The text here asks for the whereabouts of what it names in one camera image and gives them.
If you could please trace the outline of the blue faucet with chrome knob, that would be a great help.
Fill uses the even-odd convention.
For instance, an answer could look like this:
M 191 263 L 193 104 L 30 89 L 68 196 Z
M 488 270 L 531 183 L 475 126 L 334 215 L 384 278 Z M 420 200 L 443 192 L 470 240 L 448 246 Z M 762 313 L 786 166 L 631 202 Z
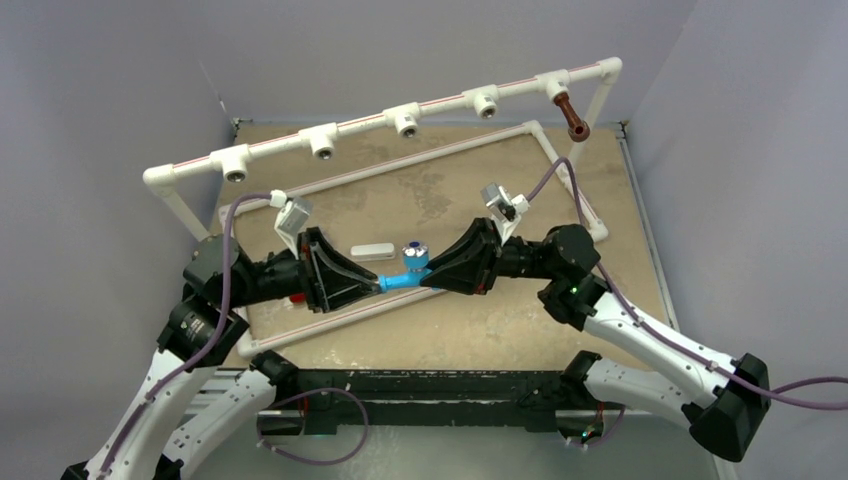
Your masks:
M 429 248 L 425 243 L 411 241 L 401 247 L 400 253 L 405 272 L 398 275 L 380 275 L 378 283 L 382 293 L 417 288 L 421 280 L 430 273 Z

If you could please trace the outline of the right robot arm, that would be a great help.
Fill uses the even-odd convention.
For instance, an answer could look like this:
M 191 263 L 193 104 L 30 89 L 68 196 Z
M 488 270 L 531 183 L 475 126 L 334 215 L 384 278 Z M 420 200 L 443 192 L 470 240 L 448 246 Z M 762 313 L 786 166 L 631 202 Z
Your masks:
M 616 367 L 592 352 L 577 355 L 561 381 L 576 407 L 592 400 L 649 411 L 686 428 L 711 454 L 740 462 L 771 407 L 766 363 L 751 353 L 733 357 L 682 335 L 617 297 L 594 274 L 600 261 L 587 229 L 551 228 L 540 241 L 501 238 L 493 221 L 473 220 L 445 252 L 430 260 L 421 285 L 484 295 L 499 277 L 542 279 L 537 294 L 558 323 L 616 345 L 648 366 Z

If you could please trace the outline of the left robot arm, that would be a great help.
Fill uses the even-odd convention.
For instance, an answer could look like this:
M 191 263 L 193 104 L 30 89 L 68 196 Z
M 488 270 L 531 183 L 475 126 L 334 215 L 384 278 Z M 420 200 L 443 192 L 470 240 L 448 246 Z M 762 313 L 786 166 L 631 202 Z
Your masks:
M 317 228 L 293 248 L 251 260 L 228 233 L 202 241 L 183 272 L 183 297 L 170 312 L 139 392 L 105 445 L 71 465 L 65 479 L 187 479 L 241 424 L 265 407 L 294 404 L 326 388 L 302 391 L 299 370 L 266 351 L 223 396 L 183 419 L 248 324 L 238 310 L 302 294 L 309 308 L 329 313 L 383 291 L 379 277 L 338 253 Z

